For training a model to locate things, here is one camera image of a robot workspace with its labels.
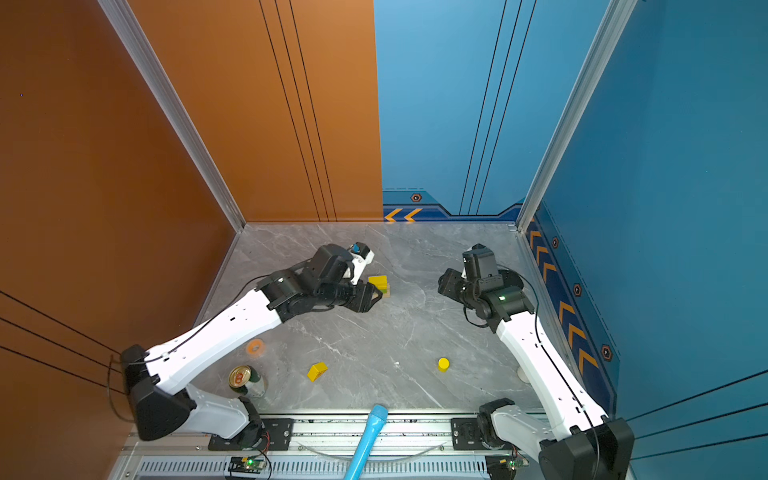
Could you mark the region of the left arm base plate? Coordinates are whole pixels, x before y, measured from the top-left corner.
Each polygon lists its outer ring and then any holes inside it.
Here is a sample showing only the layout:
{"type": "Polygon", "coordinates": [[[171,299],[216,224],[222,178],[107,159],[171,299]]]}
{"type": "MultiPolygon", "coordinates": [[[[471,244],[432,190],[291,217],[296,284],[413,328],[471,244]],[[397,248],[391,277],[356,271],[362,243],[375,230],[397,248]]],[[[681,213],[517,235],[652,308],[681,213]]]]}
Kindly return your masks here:
{"type": "Polygon", "coordinates": [[[266,418],[251,422],[232,439],[212,435],[209,451],[287,451],[293,434],[291,418],[266,418]]]}

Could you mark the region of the white bottle green cap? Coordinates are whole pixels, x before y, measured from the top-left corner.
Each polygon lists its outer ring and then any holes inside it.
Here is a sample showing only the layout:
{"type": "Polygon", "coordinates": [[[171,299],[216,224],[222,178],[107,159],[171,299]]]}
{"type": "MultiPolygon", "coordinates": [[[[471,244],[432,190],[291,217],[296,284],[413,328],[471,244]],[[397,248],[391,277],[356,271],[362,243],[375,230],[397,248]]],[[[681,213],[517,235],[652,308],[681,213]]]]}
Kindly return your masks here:
{"type": "Polygon", "coordinates": [[[517,376],[518,376],[518,378],[519,378],[519,379],[520,379],[520,380],[521,380],[523,383],[525,383],[525,384],[529,384],[529,383],[530,383],[530,380],[529,380],[529,378],[528,378],[527,374],[526,374],[526,373],[523,371],[523,369],[522,369],[521,367],[519,367],[519,368],[517,369],[517,376]]]}

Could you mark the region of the right circuit board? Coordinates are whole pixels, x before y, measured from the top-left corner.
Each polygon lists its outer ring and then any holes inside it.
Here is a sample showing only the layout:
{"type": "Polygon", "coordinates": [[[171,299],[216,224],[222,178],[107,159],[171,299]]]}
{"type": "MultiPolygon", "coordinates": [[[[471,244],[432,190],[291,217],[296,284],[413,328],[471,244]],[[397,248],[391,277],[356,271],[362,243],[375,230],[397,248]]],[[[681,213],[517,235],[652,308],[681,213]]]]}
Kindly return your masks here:
{"type": "Polygon", "coordinates": [[[525,457],[486,456],[486,471],[491,480],[514,480],[530,463],[525,457]]]}

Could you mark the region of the metal tin can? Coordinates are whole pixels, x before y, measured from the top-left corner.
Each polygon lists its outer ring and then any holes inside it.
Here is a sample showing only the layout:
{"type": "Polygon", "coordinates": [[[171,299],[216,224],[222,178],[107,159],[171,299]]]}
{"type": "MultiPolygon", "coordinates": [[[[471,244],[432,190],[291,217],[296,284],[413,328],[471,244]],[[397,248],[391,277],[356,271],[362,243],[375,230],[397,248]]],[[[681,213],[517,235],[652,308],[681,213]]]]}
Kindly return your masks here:
{"type": "Polygon", "coordinates": [[[256,400],[263,398],[267,390],[265,377],[249,365],[233,368],[228,377],[228,385],[238,395],[256,400]]]}

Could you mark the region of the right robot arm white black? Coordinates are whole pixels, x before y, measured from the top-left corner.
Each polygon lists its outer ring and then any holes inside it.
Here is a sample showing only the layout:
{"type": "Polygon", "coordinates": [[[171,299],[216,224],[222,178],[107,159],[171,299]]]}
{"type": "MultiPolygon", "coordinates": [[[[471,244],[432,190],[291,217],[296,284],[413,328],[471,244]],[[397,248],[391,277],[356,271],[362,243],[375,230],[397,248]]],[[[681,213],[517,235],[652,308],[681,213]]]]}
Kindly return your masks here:
{"type": "Polygon", "coordinates": [[[539,319],[533,286],[482,244],[462,259],[462,270],[449,268],[439,278],[439,294],[474,312],[479,327],[507,347],[547,417],[540,421],[507,398],[488,402],[477,416],[482,443],[528,454],[547,479],[627,478],[634,433],[625,420],[610,418],[566,366],[539,319]]]}

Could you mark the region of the yellow long block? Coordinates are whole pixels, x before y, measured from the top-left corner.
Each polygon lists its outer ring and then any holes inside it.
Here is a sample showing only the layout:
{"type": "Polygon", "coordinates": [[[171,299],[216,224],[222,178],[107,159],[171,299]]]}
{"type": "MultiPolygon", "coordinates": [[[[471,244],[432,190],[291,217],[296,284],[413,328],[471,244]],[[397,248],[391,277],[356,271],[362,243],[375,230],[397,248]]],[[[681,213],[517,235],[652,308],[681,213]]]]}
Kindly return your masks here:
{"type": "Polygon", "coordinates": [[[373,284],[382,293],[389,291],[389,280],[386,275],[370,276],[368,282],[373,284]]]}

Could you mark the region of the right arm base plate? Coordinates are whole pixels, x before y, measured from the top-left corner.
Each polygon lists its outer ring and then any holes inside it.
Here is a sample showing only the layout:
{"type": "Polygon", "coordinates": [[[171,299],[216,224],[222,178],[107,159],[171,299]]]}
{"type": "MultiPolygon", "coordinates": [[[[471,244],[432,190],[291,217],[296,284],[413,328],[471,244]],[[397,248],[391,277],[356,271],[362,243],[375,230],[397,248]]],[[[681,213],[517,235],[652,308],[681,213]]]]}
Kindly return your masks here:
{"type": "Polygon", "coordinates": [[[501,440],[490,422],[480,417],[452,418],[453,448],[459,451],[516,451],[517,446],[501,440]]]}

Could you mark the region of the small orange cup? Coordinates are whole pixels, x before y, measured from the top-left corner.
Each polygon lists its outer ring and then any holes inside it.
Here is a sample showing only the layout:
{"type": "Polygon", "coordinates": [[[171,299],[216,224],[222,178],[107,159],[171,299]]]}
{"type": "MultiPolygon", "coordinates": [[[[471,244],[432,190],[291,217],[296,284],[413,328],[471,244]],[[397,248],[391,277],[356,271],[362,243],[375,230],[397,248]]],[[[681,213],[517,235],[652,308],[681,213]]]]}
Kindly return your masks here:
{"type": "Polygon", "coordinates": [[[259,358],[266,352],[263,340],[255,338],[246,345],[246,353],[252,358],[259,358]]]}

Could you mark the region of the aluminium front rail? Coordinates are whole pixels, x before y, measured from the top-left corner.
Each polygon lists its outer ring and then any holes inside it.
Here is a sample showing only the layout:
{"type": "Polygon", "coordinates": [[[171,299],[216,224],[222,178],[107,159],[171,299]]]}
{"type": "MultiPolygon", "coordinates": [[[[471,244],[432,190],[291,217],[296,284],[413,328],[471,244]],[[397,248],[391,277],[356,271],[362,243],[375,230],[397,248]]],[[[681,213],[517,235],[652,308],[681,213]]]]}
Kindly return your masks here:
{"type": "Polygon", "coordinates": [[[156,441],[129,434],[112,479],[543,479],[523,440],[492,446],[478,416],[458,410],[268,414],[256,445],[209,434],[156,441]]]}

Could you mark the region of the cyan tube pole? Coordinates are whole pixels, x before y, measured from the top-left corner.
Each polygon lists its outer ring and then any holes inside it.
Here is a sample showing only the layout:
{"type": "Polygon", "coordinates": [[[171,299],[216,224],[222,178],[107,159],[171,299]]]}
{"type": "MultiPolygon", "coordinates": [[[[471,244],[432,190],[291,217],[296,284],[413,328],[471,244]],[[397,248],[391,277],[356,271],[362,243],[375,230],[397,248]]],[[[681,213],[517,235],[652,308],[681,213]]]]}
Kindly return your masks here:
{"type": "Polygon", "coordinates": [[[374,443],[386,425],[388,409],[375,405],[367,417],[365,429],[356,447],[355,453],[345,473],[345,480],[358,480],[368,461],[374,443]]]}

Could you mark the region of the left circuit board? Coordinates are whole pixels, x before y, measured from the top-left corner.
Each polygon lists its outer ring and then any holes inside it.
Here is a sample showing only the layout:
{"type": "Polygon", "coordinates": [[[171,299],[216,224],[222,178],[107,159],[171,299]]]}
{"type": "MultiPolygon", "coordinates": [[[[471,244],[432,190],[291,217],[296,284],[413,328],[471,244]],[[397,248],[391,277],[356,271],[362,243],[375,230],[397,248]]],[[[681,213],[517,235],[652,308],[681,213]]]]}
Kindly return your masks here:
{"type": "Polygon", "coordinates": [[[232,456],[226,475],[234,479],[270,479],[268,461],[261,456],[232,456]]]}

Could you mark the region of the yellow cylinder block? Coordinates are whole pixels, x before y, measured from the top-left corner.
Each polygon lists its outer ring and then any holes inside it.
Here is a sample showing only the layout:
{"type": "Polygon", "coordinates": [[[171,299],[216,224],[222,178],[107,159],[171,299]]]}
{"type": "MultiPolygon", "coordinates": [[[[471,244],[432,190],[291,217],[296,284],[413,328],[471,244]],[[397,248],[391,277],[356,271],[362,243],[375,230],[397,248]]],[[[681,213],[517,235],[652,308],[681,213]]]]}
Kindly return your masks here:
{"type": "Polygon", "coordinates": [[[447,358],[440,358],[438,360],[438,370],[441,373],[446,372],[451,366],[450,360],[447,358]]]}

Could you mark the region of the circuit board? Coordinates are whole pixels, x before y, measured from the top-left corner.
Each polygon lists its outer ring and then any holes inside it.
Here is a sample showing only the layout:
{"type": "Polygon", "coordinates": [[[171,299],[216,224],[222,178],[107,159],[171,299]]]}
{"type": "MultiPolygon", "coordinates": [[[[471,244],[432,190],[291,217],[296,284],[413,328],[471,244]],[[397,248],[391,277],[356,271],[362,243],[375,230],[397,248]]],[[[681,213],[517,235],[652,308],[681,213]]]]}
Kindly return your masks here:
{"type": "Polygon", "coordinates": [[[486,456],[486,471],[491,480],[514,480],[530,463],[525,457],[486,456]]]}
{"type": "Polygon", "coordinates": [[[232,456],[226,475],[234,479],[270,479],[268,461],[261,456],[232,456]]]}

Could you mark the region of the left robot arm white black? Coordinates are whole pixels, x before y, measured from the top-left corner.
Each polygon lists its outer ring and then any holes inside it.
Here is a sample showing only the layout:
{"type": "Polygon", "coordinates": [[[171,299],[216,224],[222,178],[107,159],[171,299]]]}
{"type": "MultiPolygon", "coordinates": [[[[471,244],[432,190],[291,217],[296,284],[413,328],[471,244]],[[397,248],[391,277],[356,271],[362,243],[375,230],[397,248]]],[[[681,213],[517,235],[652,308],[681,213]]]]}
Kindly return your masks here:
{"type": "Polygon", "coordinates": [[[308,260],[258,276],[229,306],[178,337],[149,349],[125,349],[120,364],[139,438],[202,433],[236,448],[258,447],[266,426],[254,403],[245,395],[206,392],[193,380],[243,343],[297,316],[335,307],[368,312],[382,297],[361,278],[373,259],[364,243],[323,245],[308,260]]]}

